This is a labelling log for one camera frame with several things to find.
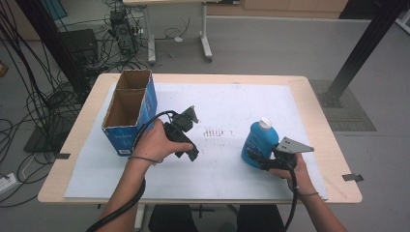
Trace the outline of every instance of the black pants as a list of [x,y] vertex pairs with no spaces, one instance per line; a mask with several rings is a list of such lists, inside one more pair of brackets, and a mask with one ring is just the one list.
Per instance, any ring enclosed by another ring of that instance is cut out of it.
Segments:
[[[197,232],[189,205],[156,205],[148,227],[151,232]],[[241,205],[238,232],[284,231],[276,205]]]

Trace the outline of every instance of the black tape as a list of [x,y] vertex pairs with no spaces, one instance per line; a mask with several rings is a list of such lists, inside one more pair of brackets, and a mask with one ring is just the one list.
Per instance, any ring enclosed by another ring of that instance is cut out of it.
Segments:
[[56,159],[59,160],[68,160],[71,154],[68,153],[59,153],[57,156],[55,156]]
[[346,174],[342,175],[344,181],[355,181],[356,183],[364,181],[365,179],[363,178],[362,175],[356,175],[354,173],[351,174]]

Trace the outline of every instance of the cardboard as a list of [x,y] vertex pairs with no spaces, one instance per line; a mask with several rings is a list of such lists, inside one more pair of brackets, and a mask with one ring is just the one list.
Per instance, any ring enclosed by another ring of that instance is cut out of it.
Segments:
[[151,71],[123,71],[117,82],[102,131],[119,156],[129,156],[143,124],[157,112],[157,96]]

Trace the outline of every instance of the black pole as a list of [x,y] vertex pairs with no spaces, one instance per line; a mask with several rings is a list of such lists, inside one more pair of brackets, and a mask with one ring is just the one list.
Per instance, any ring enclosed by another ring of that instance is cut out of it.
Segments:
[[33,28],[39,34],[48,51],[72,84],[81,102],[85,102],[91,90],[83,69],[75,62],[60,38],[54,20],[40,0],[15,0]]
[[386,1],[359,39],[328,91],[319,94],[324,107],[341,107],[340,97],[359,69],[392,27],[408,0]]

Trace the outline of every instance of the blue bottle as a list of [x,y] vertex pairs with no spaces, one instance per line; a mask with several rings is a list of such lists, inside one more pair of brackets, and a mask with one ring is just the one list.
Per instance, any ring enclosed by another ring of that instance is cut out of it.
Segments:
[[259,163],[249,157],[249,153],[263,158],[270,158],[272,148],[278,144],[279,138],[272,123],[267,118],[261,118],[250,126],[250,133],[242,149],[242,159],[250,166],[260,168]]

